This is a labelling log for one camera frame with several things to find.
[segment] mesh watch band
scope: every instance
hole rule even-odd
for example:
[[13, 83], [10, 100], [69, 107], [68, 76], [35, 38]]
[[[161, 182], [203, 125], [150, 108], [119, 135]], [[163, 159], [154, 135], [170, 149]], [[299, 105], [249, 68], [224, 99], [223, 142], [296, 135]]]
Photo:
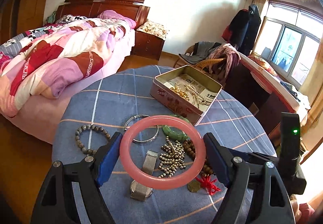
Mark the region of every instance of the mesh watch band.
[[[143, 163], [142, 171], [145, 172], [146, 174], [152, 175], [155, 168], [157, 157], [158, 157], [158, 153], [148, 150], [145, 162]], [[137, 182], [136, 188], [132, 193], [131, 198], [145, 201], [146, 197], [148, 197], [147, 194], [151, 194], [151, 192], [147, 192], [148, 189], [150, 188]]]

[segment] purple pillow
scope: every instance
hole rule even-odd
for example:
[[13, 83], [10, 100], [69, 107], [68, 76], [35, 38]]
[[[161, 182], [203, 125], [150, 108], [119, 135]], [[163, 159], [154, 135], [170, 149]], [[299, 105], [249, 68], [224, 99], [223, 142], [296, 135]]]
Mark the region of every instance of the purple pillow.
[[134, 29], [136, 27], [136, 22], [128, 17], [124, 17], [118, 13], [116, 13], [113, 10], [105, 10], [101, 14], [98, 15], [98, 18], [101, 19], [119, 19], [119, 20], [124, 20], [126, 21], [131, 29]]

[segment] plaid tablecloth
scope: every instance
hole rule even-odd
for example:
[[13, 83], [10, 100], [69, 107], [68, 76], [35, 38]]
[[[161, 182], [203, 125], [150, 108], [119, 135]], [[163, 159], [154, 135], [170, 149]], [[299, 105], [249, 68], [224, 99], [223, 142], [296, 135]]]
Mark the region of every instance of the plaid tablecloth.
[[[84, 158], [74, 140], [74, 132], [81, 125], [94, 123], [113, 135], [115, 131], [123, 132], [123, 126], [131, 116], [172, 114], [149, 94], [152, 79], [170, 69], [155, 65], [128, 69], [99, 80], [74, 95], [58, 126], [52, 160], [68, 164]], [[212, 132], [221, 145], [229, 148], [275, 154], [256, 118], [223, 90], [196, 129], [201, 135]], [[146, 129], [139, 137], [147, 139], [154, 133], [155, 129]], [[85, 146], [94, 149], [106, 144], [103, 135], [88, 130], [81, 134], [81, 140]], [[165, 143], [165, 136], [160, 130], [153, 142], [133, 144], [131, 156], [134, 163], [141, 168], [147, 150], [160, 152], [160, 146]], [[160, 175], [160, 171], [155, 170], [153, 175]], [[118, 160], [110, 180], [101, 187], [103, 198], [116, 223], [211, 223], [226, 192], [226, 188], [216, 182], [221, 191], [213, 196], [204, 189], [191, 193], [187, 186], [183, 186], [173, 190], [154, 190], [145, 202], [141, 202], [130, 198], [131, 182], [132, 179]], [[78, 184], [74, 183], [73, 188], [80, 219], [82, 223], [89, 223]], [[238, 223], [244, 223], [251, 194], [252, 191], [248, 190]]]

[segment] black device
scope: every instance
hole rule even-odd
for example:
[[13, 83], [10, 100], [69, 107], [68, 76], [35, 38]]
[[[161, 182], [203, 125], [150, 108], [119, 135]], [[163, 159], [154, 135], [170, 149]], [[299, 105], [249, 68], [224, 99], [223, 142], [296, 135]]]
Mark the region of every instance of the black device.
[[[206, 153], [218, 180], [227, 188], [212, 224], [235, 224], [247, 187], [254, 190], [246, 223], [295, 224], [289, 195], [302, 194], [306, 180], [299, 167], [299, 117], [282, 113], [282, 158], [241, 152], [221, 146], [212, 133], [204, 135]], [[100, 147], [94, 157], [63, 165], [55, 161], [38, 194], [31, 224], [80, 223], [72, 182], [78, 182], [91, 224], [114, 224], [99, 187], [109, 180], [119, 157], [122, 134]]]

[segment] pink bangle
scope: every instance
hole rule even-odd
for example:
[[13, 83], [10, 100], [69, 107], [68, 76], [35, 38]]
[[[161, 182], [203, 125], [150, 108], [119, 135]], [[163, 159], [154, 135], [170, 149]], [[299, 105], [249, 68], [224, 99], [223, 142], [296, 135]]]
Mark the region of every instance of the pink bangle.
[[[130, 157], [130, 146], [132, 140], [140, 131], [150, 126], [168, 125], [184, 131], [194, 142], [195, 160], [192, 166], [179, 176], [172, 178], [158, 178], [142, 172]], [[193, 180], [202, 170], [206, 158], [204, 141], [197, 130], [187, 122], [172, 116], [159, 115], [143, 118], [133, 124], [124, 134], [120, 144], [121, 163], [128, 174], [140, 184], [155, 189], [173, 189], [186, 185]]]

